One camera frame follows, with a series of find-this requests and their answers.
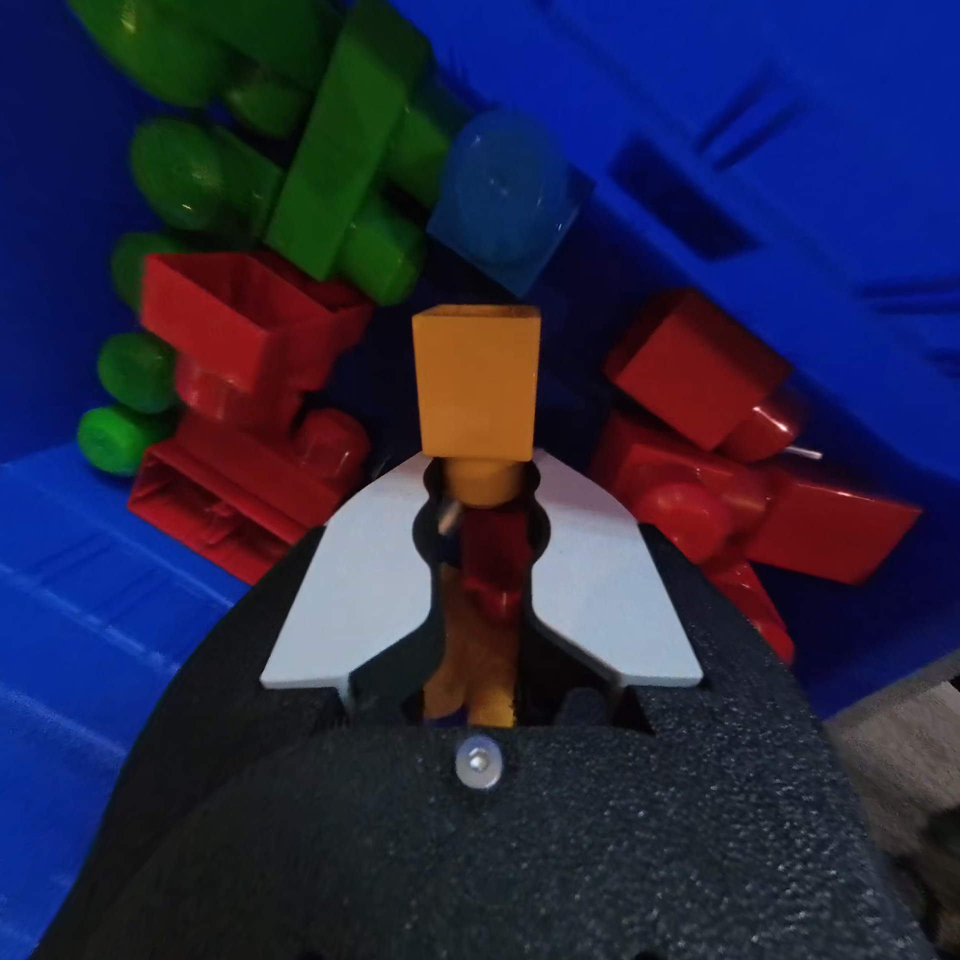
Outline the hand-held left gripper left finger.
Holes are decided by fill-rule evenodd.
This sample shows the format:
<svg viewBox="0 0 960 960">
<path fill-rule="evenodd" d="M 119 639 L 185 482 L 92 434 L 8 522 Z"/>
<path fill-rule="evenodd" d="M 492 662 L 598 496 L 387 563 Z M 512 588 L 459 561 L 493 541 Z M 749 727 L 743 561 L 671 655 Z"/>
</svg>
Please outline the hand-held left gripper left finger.
<svg viewBox="0 0 960 960">
<path fill-rule="evenodd" d="M 417 453 L 337 510 L 259 680 L 330 690 L 350 716 L 418 716 L 445 654 L 440 468 Z"/>
</svg>

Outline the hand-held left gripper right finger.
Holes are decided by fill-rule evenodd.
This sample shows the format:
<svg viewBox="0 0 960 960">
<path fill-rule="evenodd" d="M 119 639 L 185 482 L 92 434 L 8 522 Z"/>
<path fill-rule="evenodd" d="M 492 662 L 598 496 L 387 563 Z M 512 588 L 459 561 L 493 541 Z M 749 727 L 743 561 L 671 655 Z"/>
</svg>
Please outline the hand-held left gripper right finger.
<svg viewBox="0 0 960 960">
<path fill-rule="evenodd" d="M 641 525 L 544 450 L 530 475 L 517 724 L 654 734 L 642 689 L 693 689 L 703 668 Z"/>
</svg>

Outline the orange mega block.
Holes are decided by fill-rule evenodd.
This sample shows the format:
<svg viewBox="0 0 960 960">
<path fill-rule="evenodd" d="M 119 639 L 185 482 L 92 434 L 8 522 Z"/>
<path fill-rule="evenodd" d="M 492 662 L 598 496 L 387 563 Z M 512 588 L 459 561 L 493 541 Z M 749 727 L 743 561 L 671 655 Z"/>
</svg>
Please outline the orange mega block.
<svg viewBox="0 0 960 960">
<path fill-rule="evenodd" d="M 533 456 L 542 314 L 530 305 L 446 304 L 412 318 L 422 453 L 469 509 L 522 491 Z"/>
</svg>

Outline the pile of mega blocks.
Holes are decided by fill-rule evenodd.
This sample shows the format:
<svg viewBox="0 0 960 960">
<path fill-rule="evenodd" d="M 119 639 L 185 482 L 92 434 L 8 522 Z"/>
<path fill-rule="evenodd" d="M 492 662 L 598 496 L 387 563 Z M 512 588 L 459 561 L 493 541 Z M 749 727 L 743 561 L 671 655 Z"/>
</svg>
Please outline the pile of mega blocks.
<svg viewBox="0 0 960 960">
<path fill-rule="evenodd" d="M 613 495 L 704 576 L 787 667 L 795 645 L 758 567 L 872 579 L 924 515 L 790 452 L 795 368 L 696 286 L 648 294 L 595 374 L 589 461 L 545 444 L 542 282 L 593 185 L 537 115 L 464 100 L 392 2 L 69 2 L 102 54 L 173 107 L 129 169 L 159 230 L 110 270 L 139 328 L 110 336 L 112 403 L 78 445 L 131 480 L 127 506 L 226 573 L 264 581 L 302 535 L 423 453 L 412 318 L 435 306 L 541 314 L 533 456 Z M 518 725 L 533 456 L 518 498 L 438 490 L 444 651 L 427 723 Z"/>
</svg>

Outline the blue plastic bin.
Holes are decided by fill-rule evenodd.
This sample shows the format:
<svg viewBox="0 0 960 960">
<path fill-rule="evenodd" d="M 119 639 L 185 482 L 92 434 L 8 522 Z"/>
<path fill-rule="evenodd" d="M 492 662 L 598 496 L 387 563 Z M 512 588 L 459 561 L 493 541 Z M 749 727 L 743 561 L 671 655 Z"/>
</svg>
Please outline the blue plastic bin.
<svg viewBox="0 0 960 960">
<path fill-rule="evenodd" d="M 636 305 L 696 286 L 794 366 L 803 443 L 924 510 L 865 586 L 762 568 L 814 710 L 958 649 L 958 2 L 396 2 L 479 107 L 592 184 L 531 290 L 544 444 L 581 467 Z M 66 2 L 2 2 L 2 958 L 74 881 L 164 683 L 245 586 L 90 467 L 109 259 L 165 105 Z"/>
</svg>

